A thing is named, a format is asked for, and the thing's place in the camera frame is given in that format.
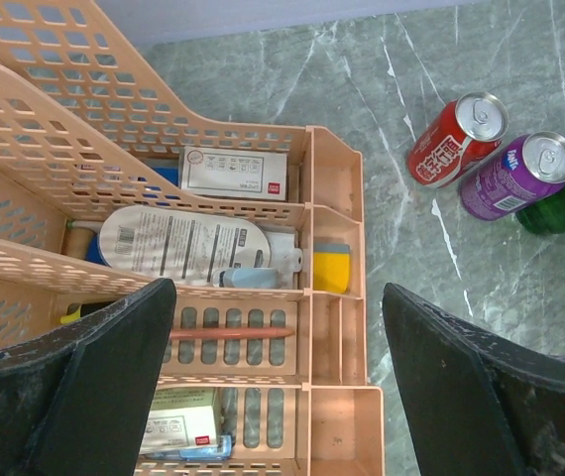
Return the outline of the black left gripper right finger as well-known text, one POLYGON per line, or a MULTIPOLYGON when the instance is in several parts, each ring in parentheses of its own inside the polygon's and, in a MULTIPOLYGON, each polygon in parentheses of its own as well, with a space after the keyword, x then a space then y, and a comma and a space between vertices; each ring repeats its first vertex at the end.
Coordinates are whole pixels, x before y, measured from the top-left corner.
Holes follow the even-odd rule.
POLYGON ((565 362, 387 284, 383 317, 423 475, 565 475, 565 362))

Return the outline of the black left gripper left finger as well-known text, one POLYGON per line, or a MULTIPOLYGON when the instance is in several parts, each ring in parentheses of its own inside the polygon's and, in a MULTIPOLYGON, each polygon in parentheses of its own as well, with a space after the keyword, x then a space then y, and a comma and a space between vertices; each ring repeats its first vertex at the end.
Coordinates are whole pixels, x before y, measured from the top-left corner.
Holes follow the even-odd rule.
POLYGON ((0 349, 0 475, 131 475, 176 304, 157 279, 0 349))

